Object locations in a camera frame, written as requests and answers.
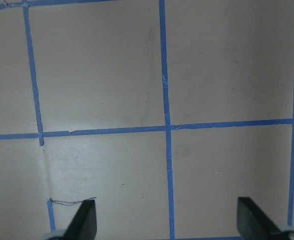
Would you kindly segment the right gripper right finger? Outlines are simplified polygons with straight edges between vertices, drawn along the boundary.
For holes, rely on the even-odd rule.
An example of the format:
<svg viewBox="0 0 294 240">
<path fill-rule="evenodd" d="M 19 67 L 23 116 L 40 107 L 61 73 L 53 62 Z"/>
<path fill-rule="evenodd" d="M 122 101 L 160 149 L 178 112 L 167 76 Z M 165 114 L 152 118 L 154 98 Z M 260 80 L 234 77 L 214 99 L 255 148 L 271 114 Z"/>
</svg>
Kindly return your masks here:
<svg viewBox="0 0 294 240">
<path fill-rule="evenodd" d="M 244 240 L 286 239 L 286 234 L 249 197 L 237 199 L 237 230 Z"/>
</svg>

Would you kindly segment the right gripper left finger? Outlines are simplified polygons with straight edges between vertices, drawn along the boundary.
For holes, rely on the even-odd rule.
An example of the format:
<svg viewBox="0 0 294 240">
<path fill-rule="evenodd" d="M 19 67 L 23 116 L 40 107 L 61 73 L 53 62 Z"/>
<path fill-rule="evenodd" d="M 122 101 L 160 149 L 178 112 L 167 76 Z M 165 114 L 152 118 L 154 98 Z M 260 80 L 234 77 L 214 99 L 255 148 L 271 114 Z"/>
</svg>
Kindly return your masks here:
<svg viewBox="0 0 294 240">
<path fill-rule="evenodd" d="M 71 223 L 62 236 L 63 240 L 94 240 L 97 234 L 95 200 L 81 203 Z"/>
</svg>

